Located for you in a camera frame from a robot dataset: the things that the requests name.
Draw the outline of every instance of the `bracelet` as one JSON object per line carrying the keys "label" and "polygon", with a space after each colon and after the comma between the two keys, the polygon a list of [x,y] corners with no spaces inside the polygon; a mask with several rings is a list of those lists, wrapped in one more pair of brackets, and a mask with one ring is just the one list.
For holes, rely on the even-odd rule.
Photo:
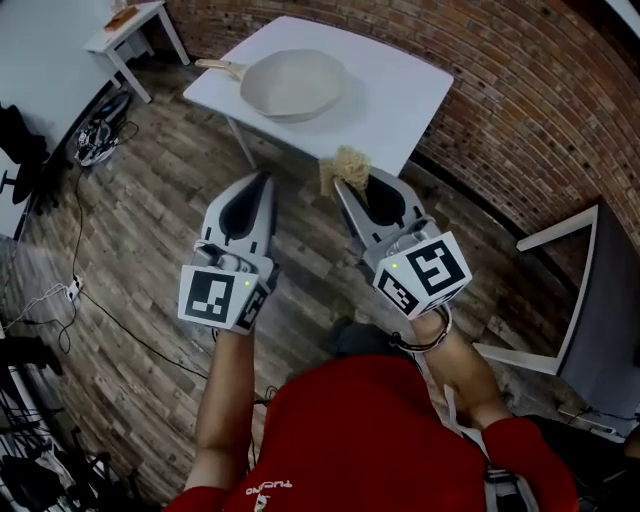
{"label": "bracelet", "polygon": [[445,340],[447,335],[451,332],[451,327],[453,326],[453,316],[451,314],[451,308],[449,308],[448,304],[442,304],[436,309],[436,312],[445,321],[445,327],[434,341],[428,343],[427,345],[413,345],[411,343],[403,341],[403,339],[400,337],[400,334],[394,332],[391,336],[391,341],[389,342],[391,346],[401,348],[405,352],[429,352],[430,350],[433,350],[438,345],[440,345]]}

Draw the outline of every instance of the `hand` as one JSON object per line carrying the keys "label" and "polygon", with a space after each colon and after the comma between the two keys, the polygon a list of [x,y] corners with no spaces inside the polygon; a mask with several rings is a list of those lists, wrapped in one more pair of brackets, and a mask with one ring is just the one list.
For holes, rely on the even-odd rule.
{"label": "hand", "polygon": [[418,344],[428,345],[440,336],[446,325],[440,313],[431,310],[411,320],[411,327],[416,334]]}

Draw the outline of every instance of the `pan handle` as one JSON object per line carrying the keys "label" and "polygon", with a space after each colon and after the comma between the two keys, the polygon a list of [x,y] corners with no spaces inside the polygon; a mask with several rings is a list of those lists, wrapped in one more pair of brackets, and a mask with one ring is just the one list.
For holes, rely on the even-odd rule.
{"label": "pan handle", "polygon": [[236,64],[226,60],[198,59],[195,65],[199,68],[224,69],[238,80],[242,80],[245,71],[245,66],[242,64]]}

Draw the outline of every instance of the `power strip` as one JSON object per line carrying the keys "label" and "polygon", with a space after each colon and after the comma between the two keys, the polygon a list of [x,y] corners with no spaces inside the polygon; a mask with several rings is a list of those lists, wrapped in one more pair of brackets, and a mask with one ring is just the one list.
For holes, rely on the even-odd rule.
{"label": "power strip", "polygon": [[83,281],[80,276],[73,276],[73,281],[67,287],[65,294],[69,302],[73,302],[74,300],[76,300],[76,297],[80,293],[80,290],[82,290],[82,283]]}

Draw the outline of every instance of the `frying pan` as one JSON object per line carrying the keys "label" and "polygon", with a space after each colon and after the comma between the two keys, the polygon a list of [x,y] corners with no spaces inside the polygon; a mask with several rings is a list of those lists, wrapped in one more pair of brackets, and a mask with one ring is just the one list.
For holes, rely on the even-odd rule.
{"label": "frying pan", "polygon": [[317,50],[285,50],[255,64],[200,59],[196,66],[224,69],[240,81],[240,97],[274,121],[298,123],[320,115],[343,93],[340,61]]}

